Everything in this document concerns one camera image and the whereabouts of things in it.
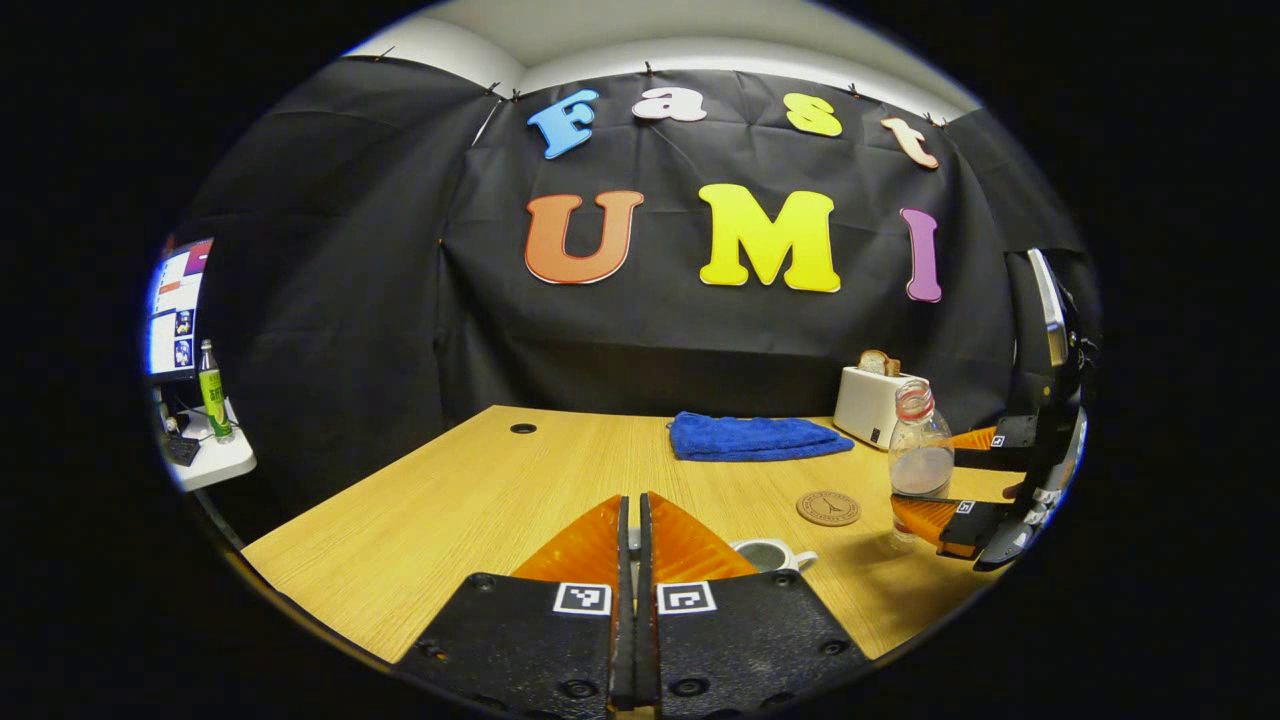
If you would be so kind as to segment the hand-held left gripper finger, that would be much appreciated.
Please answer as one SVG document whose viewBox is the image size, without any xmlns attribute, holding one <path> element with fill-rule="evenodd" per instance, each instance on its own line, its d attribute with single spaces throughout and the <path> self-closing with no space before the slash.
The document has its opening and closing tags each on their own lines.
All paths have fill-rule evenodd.
<svg viewBox="0 0 1280 720">
<path fill-rule="evenodd" d="M 799 570 L 756 570 L 657 492 L 640 516 L 640 688 L 658 715 L 763 716 L 870 669 Z"/>
<path fill-rule="evenodd" d="M 596 505 L 509 575 L 467 575 L 401 657 L 399 674 L 509 716 L 631 708 L 628 501 Z"/>
</svg>

